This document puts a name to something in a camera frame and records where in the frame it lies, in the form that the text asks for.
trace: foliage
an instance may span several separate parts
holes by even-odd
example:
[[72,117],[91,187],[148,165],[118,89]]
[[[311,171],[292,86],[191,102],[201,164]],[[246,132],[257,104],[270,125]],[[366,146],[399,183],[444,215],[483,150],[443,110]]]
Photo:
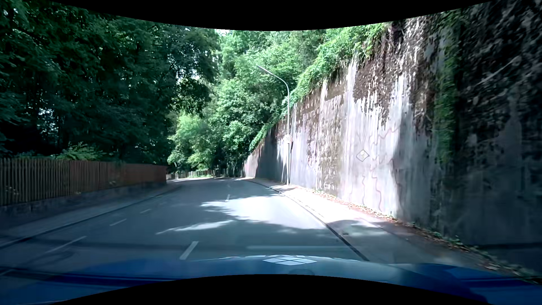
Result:
[[172,113],[199,113],[218,75],[214,30],[44,0],[0,2],[0,154],[89,143],[167,163]]
[[[307,96],[312,89],[321,86],[322,82],[331,77],[337,69],[346,67],[354,57],[362,61],[370,55],[376,38],[380,37],[388,26],[388,23],[376,23],[327,30],[325,42],[316,49],[317,56],[314,62],[298,77],[297,86],[291,92],[290,107]],[[269,129],[284,117],[287,102],[283,101],[282,104],[284,107],[281,108],[281,111],[275,113],[273,119],[266,122],[252,140],[250,151],[254,150]]]
[[52,158],[59,160],[96,161],[102,159],[104,155],[105,153],[95,146],[89,146],[81,142],[76,145],[70,144],[68,149],[63,149],[62,153],[53,155]]
[[[230,31],[221,37],[219,84],[198,127],[180,120],[170,162],[191,169],[238,170],[291,104],[320,86],[355,56],[371,53],[386,24],[307,31]],[[190,137],[201,138],[198,144]]]
[[455,81],[460,67],[459,38],[461,30],[461,10],[443,12],[441,29],[447,31],[447,45],[444,49],[444,67],[438,75],[438,95],[435,99],[433,129],[437,138],[437,158],[442,163],[449,162],[453,151],[455,132],[455,104],[459,98]]

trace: blue car hood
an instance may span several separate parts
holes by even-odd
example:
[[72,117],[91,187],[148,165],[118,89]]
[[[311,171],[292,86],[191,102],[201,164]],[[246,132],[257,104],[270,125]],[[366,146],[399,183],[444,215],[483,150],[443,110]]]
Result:
[[363,279],[452,294],[491,304],[540,304],[542,287],[493,273],[439,264],[378,264],[354,259],[253,255],[205,260],[137,259],[52,274],[13,270],[40,281],[0,296],[0,304],[64,301],[142,284],[210,276],[291,274]]

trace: lamp post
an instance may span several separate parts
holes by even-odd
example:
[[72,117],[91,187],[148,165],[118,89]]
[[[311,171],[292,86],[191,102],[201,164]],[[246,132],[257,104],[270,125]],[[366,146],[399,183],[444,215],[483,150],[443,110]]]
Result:
[[286,85],[286,90],[288,91],[288,105],[287,105],[287,114],[286,114],[286,136],[285,138],[288,138],[288,164],[287,164],[287,175],[286,175],[286,184],[290,184],[290,155],[292,154],[292,151],[290,150],[290,145],[292,143],[292,135],[290,135],[290,88],[288,87],[288,84],[281,79],[280,77],[276,76],[275,74],[271,73],[265,68],[262,68],[258,65],[256,65],[258,68],[264,70],[266,73],[271,74],[272,76],[282,80],[282,82]]

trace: asphalt road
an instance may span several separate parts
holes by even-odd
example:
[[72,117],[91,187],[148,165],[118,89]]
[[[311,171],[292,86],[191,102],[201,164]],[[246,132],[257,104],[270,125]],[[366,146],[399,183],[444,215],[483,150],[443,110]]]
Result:
[[[0,249],[0,266],[69,272],[140,258],[273,254],[360,259],[291,199],[249,181],[204,179]],[[29,281],[0,271],[0,290]]]

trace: ivy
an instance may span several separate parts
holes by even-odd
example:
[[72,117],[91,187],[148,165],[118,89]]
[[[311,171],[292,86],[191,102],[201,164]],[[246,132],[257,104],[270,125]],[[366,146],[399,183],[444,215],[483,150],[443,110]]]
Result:
[[[322,85],[335,71],[345,68],[352,59],[363,61],[371,55],[375,48],[375,41],[381,37],[390,23],[375,23],[364,26],[329,29],[326,32],[326,41],[318,49],[318,56],[298,77],[298,83],[290,93],[290,107],[301,101],[312,89]],[[262,126],[256,137],[250,143],[253,151],[259,142],[266,136],[278,121],[287,113],[287,99],[282,101],[281,111],[276,112],[272,119]]]
[[443,164],[450,161],[453,153],[455,132],[455,104],[459,91],[455,81],[460,68],[461,10],[442,13],[438,27],[445,31],[444,66],[437,75],[437,97],[434,108],[433,133],[437,139],[437,160]]

